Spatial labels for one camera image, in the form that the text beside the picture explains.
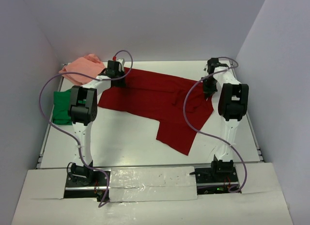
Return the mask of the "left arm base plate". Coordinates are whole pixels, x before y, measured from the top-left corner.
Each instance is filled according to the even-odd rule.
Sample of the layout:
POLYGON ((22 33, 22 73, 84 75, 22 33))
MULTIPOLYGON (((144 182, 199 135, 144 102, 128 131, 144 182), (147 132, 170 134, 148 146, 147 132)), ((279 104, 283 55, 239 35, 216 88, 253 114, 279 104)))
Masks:
POLYGON ((100 171, 93 171, 90 176, 86 177, 84 173, 78 175, 69 170, 65 187, 67 190, 106 189, 107 182, 106 175, 100 171))

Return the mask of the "red t-shirt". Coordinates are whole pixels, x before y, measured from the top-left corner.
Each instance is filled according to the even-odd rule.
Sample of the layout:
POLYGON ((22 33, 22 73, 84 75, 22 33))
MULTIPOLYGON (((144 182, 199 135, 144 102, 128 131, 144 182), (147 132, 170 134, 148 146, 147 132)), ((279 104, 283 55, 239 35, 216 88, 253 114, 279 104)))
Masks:
POLYGON ((126 87, 104 91, 98 106, 158 121, 157 140, 188 155, 196 132, 186 122, 200 130, 214 111, 202 84, 195 87, 193 80, 145 70, 125 72, 126 87))

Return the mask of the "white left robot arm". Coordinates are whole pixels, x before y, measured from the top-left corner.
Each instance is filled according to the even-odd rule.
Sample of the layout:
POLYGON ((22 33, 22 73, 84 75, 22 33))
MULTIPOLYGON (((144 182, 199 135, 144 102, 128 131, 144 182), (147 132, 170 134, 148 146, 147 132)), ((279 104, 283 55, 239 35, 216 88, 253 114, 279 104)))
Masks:
POLYGON ((112 86, 125 86, 124 59, 109 60, 96 78, 82 86, 71 88, 68 115, 71 118, 78 155, 84 165, 93 167, 91 128, 97 117, 97 97, 112 86))

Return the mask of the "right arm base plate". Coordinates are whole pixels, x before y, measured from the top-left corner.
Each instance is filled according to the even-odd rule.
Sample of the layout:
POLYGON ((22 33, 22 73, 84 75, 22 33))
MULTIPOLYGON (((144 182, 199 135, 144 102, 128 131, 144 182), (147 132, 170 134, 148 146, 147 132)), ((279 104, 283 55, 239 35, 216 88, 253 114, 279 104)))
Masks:
POLYGON ((212 161, 210 167, 196 167, 190 175, 196 178, 198 195, 227 194, 239 189, 238 176, 232 161, 212 161))

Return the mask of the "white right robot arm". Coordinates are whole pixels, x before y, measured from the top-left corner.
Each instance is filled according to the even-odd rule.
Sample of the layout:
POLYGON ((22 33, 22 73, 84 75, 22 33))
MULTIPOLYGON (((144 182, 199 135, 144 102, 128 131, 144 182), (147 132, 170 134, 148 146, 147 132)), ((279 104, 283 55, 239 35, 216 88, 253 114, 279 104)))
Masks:
POLYGON ((207 61, 205 75, 212 75, 203 80, 205 99, 211 98, 217 92, 217 85, 221 92, 218 101, 218 114, 224 125, 221 138, 229 144, 221 144, 217 148, 214 161, 231 165, 233 163, 233 145, 237 127, 248 108, 248 84, 242 84, 230 72, 227 64, 221 63, 220 58, 211 58, 207 61))

